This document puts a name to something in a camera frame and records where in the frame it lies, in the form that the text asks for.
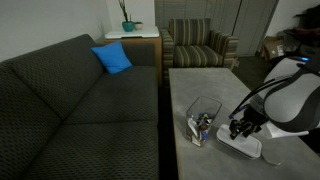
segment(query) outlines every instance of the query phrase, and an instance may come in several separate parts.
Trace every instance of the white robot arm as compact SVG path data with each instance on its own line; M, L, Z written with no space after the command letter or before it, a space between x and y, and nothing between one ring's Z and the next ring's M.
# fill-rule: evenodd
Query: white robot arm
M265 83L253 90L229 116L230 137L259 132L270 121L287 132L320 127L320 53L311 58L285 58L269 73ZM241 106L250 97L250 103ZM244 110L241 120L233 117Z

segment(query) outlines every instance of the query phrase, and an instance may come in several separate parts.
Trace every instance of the blue pillow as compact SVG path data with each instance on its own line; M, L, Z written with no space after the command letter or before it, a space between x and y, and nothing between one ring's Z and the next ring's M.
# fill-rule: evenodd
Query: blue pillow
M123 51L120 41L115 41L108 45L91 49L98 56L101 63L107 68L110 74L118 73L132 66Z

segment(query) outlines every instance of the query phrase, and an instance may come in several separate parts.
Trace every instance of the clear plastic cup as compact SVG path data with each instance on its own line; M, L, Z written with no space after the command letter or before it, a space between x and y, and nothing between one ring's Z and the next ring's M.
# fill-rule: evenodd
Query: clear plastic cup
M217 100L198 97L186 112L186 139L202 147L221 106Z

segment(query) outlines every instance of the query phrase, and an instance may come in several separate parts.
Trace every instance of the armchair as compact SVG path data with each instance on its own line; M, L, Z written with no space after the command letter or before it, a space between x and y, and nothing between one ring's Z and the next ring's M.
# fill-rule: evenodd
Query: armchair
M210 30L210 19L171 19L162 38L162 76L169 84L169 68L233 67L238 39Z

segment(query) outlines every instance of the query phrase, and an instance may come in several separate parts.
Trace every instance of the wall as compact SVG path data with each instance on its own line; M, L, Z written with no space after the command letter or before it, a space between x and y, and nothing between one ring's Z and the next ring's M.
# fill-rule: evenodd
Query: wall
M106 0L112 29L121 29L124 16L118 0ZM144 26L155 26L154 0L125 0L128 18L141 21Z
M105 0L1 0L0 61L85 33L101 41L108 16Z
M276 36L285 29L292 29L299 25L299 18L306 9L320 4L320 0L279 0L266 35Z

